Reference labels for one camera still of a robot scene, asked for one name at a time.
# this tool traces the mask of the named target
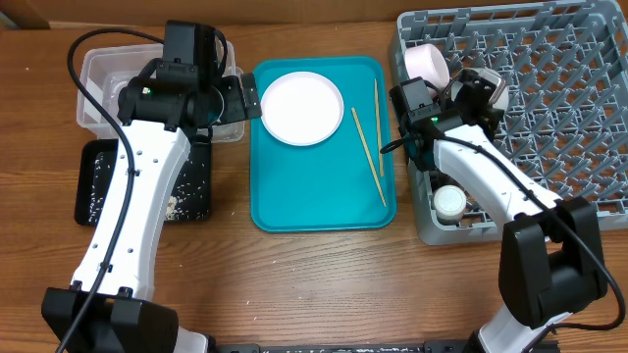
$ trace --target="clear plastic container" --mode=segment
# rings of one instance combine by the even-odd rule
[[[228,55],[225,75],[240,76],[242,70],[236,67],[234,46],[228,41]],[[87,88],[103,108],[118,122],[118,95],[129,80],[153,58],[161,58],[162,44],[131,45],[92,49],[87,52],[80,70],[80,82]],[[91,130],[98,138],[117,138],[118,135],[107,121],[79,92],[77,103],[77,123]],[[244,136],[244,122],[225,126],[214,126],[212,142],[235,142]],[[207,135],[207,129],[199,133]]]

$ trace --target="teal tray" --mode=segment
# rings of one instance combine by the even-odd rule
[[[384,156],[382,204],[351,107],[355,107],[379,174],[374,79],[380,102],[382,145],[391,140],[384,71],[368,57],[272,60],[255,69],[260,96],[293,72],[325,76],[339,89],[344,116],[327,140],[307,147],[273,137],[260,119],[251,122],[251,217],[266,231],[385,227],[396,214],[393,154]]]

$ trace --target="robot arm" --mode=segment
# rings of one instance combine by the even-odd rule
[[[261,116],[254,77],[223,77],[227,50],[225,37],[211,26],[168,22],[163,58],[149,62],[121,91],[118,118],[134,156],[135,182],[108,271],[97,282],[130,172],[122,142],[96,233],[71,288],[48,288],[41,306],[59,339],[72,325],[78,328],[70,331],[69,340],[62,340],[68,342],[68,352],[215,350],[213,338],[179,327],[174,310],[150,300],[159,237],[190,152],[189,138],[199,128]],[[92,288],[97,288],[95,295],[87,294]],[[76,321],[83,308],[84,320]]]
[[[533,346],[547,327],[604,297],[607,281],[582,249],[549,221],[549,215],[496,161],[488,158],[490,155],[496,159],[542,205],[556,212],[603,261],[595,208],[582,198],[562,201],[519,171],[493,146],[493,129],[501,115],[491,103],[498,101],[492,93],[500,81],[490,81],[491,77],[475,70],[463,71],[452,85],[457,85],[456,91],[452,90],[453,98],[446,104],[432,102],[420,77],[394,87],[391,99],[403,137],[400,142],[411,162],[420,171],[438,169],[455,179],[502,233],[499,290],[504,305],[489,323],[474,332],[465,353],[521,353]],[[480,146],[482,153],[445,140],[447,137]],[[548,255],[546,239],[561,242],[562,249]]]
[[[98,293],[118,295],[121,288],[135,299],[151,300],[154,291],[155,255],[164,224],[166,208],[175,181],[189,154],[190,143],[180,128],[164,130],[164,124],[136,121],[123,126],[135,151],[135,174],[131,203],[111,261],[109,273]],[[122,145],[109,192],[96,228],[72,284],[89,290],[105,256],[127,186],[128,163]]]

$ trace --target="white cup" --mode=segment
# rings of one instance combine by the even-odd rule
[[[407,48],[404,55],[405,69],[409,79],[418,76],[431,82],[438,89],[445,89],[449,83],[449,69],[447,62],[439,48],[433,44],[423,44]],[[436,91],[429,88],[432,98]]]

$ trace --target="wood grain surface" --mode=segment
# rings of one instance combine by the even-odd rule
[[[163,28],[143,28],[163,36]],[[368,55],[384,67],[394,23],[225,26],[246,72],[273,58]],[[46,287],[67,287],[93,234],[73,219],[80,151],[66,53],[83,30],[0,32],[0,351],[51,352],[41,319]],[[90,48],[142,43],[108,34]],[[396,126],[389,106],[391,126]],[[466,338],[500,305],[499,243],[430,247],[414,225],[402,152],[394,152],[398,212],[379,230],[270,234],[250,218],[249,135],[214,146],[209,221],[167,225],[154,300],[185,328],[221,343],[411,343]],[[603,234],[605,259],[628,290],[627,231]],[[606,323],[612,295],[571,320]],[[564,330],[564,352],[626,352],[628,326]]]

